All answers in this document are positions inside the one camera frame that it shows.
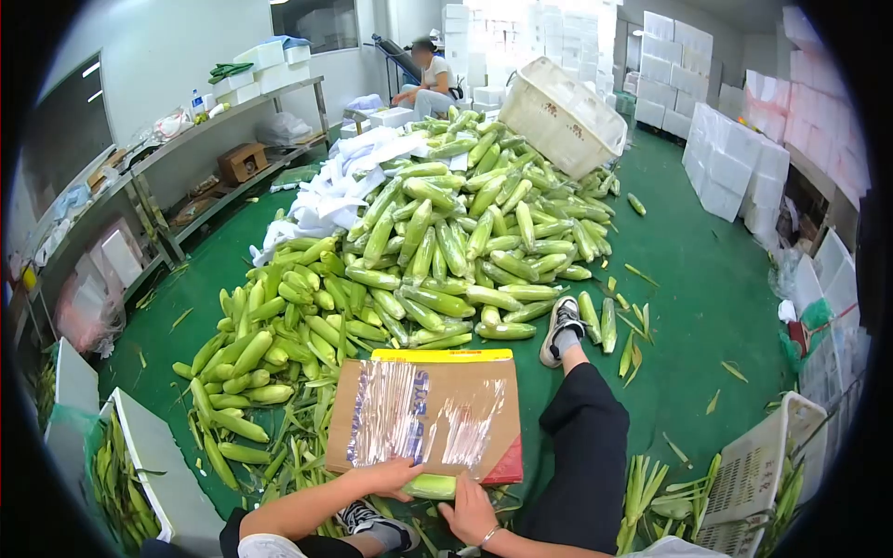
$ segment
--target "yellow label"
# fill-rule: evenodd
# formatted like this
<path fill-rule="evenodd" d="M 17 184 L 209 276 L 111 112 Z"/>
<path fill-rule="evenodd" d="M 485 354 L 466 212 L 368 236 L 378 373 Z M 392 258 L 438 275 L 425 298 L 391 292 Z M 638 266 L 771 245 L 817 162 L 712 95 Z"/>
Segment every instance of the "yellow label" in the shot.
<path fill-rule="evenodd" d="M 512 349 L 481 351 L 414 351 L 411 349 L 375 349 L 373 361 L 389 362 L 493 362 L 513 359 Z"/>

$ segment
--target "hand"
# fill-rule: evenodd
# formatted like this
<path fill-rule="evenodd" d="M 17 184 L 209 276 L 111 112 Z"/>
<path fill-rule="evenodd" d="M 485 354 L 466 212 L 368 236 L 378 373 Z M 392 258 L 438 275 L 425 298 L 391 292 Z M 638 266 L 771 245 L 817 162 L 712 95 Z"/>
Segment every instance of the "hand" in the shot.
<path fill-rule="evenodd" d="M 453 534 L 466 545 L 477 546 L 499 525 L 487 493 L 463 472 L 455 482 L 455 509 L 438 504 Z"/>
<path fill-rule="evenodd" d="M 409 457 L 397 457 L 370 467 L 352 469 L 351 472 L 360 479 L 366 494 L 377 494 L 401 502 L 410 502 L 413 497 L 404 492 L 403 487 L 421 475 L 423 469 L 424 465 L 413 467 L 413 460 Z"/>

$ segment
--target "white t-shirt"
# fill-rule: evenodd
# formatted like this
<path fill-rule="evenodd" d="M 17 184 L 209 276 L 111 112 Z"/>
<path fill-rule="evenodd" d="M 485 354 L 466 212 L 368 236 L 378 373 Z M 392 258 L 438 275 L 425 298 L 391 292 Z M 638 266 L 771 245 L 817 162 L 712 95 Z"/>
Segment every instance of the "white t-shirt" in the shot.
<path fill-rule="evenodd" d="M 307 558 L 297 545 L 285 537 L 258 533 L 238 543 L 238 558 Z"/>
<path fill-rule="evenodd" d="M 421 83 L 427 86 L 436 86 L 438 84 L 437 76 L 443 72 L 446 72 L 446 86 L 455 87 L 453 69 L 449 67 L 443 56 L 434 56 L 428 68 L 421 71 Z"/>

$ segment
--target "dark hair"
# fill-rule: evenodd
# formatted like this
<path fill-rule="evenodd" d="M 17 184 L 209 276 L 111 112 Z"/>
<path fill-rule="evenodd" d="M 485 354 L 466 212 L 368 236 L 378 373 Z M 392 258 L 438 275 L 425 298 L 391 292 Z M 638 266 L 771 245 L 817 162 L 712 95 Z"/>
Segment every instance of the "dark hair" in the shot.
<path fill-rule="evenodd" d="M 413 52 L 423 52 L 423 53 L 434 53 L 437 52 L 437 47 L 434 46 L 434 43 L 431 42 L 429 38 L 418 38 L 413 41 Z"/>

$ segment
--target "gray sock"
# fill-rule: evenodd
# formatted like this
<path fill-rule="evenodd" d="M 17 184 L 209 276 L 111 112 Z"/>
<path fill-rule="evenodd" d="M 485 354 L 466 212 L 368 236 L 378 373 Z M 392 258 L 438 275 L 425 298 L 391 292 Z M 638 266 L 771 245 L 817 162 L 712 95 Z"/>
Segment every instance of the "gray sock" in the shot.
<path fill-rule="evenodd" d="M 369 529 L 362 531 L 362 533 L 371 535 L 375 540 L 382 543 L 385 546 L 386 552 L 396 550 L 403 545 L 403 538 L 400 535 L 400 531 L 395 525 L 391 525 L 390 523 L 375 521 Z"/>
<path fill-rule="evenodd" d="M 564 351 L 575 345 L 580 344 L 580 337 L 574 328 L 565 328 L 555 334 L 555 347 L 558 349 L 558 358 L 564 356 Z"/>

